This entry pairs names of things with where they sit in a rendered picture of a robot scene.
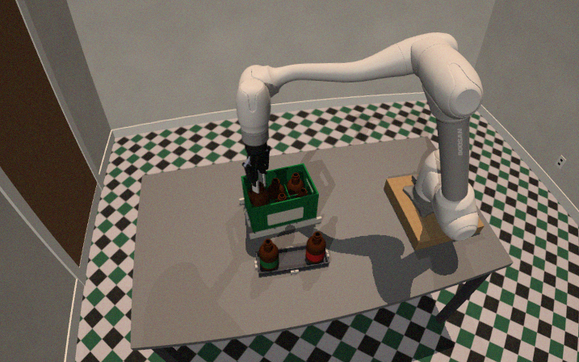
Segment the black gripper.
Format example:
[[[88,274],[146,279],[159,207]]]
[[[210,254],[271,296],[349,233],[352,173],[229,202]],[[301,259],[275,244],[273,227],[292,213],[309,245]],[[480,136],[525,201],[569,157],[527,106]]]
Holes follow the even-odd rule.
[[[269,156],[271,147],[267,142],[259,146],[245,144],[247,161],[242,163],[245,168],[247,179],[252,182],[253,191],[259,193],[259,182],[266,186],[266,170],[269,168]],[[259,182],[258,182],[259,179]]]

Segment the brown glass bottle with red label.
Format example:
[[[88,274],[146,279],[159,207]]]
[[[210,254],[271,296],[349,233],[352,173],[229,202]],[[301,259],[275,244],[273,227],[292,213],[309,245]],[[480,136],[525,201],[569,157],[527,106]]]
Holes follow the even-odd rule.
[[[307,241],[306,259],[310,263],[320,263],[325,256],[325,239],[320,232],[315,232]]]

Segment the green crate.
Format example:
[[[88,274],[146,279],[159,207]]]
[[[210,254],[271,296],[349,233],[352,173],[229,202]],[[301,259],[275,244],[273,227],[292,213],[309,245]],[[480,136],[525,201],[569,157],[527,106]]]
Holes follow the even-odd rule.
[[[250,205],[252,220],[250,219],[251,227],[254,232],[265,229],[272,229],[282,225],[289,225],[299,221],[305,221],[316,217],[317,214],[317,195],[313,184],[308,176],[296,166],[286,166],[279,169],[266,171],[266,186],[267,189],[271,185],[273,178],[278,178],[280,184],[284,187],[284,194],[287,200],[275,203],[277,199],[270,200],[270,204],[252,208],[248,191],[251,189],[251,182],[247,180],[246,175],[241,176],[245,194],[247,196],[248,207]],[[307,190],[308,196],[301,196],[295,198],[295,195],[290,196],[287,191],[287,182],[292,178],[293,173],[298,173],[300,179],[304,183],[304,188]],[[308,184],[308,181],[309,184]],[[313,192],[312,192],[312,190]],[[295,199],[294,199],[295,198]],[[247,201],[246,200],[246,201]]]

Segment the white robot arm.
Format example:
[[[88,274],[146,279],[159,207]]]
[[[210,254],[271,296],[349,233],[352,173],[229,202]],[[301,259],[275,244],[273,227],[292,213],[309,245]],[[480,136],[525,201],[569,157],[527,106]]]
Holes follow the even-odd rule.
[[[236,96],[241,138],[250,146],[268,141],[269,99],[288,82],[364,82],[410,74],[420,78],[436,118],[439,150],[426,158],[418,176],[411,177],[414,185],[405,186],[403,192],[421,217],[434,213],[450,239],[465,240],[476,232],[479,222],[475,193],[468,182],[469,116],[482,104],[483,87],[477,72],[459,53],[455,38],[447,33],[414,36],[361,61],[248,67]]]

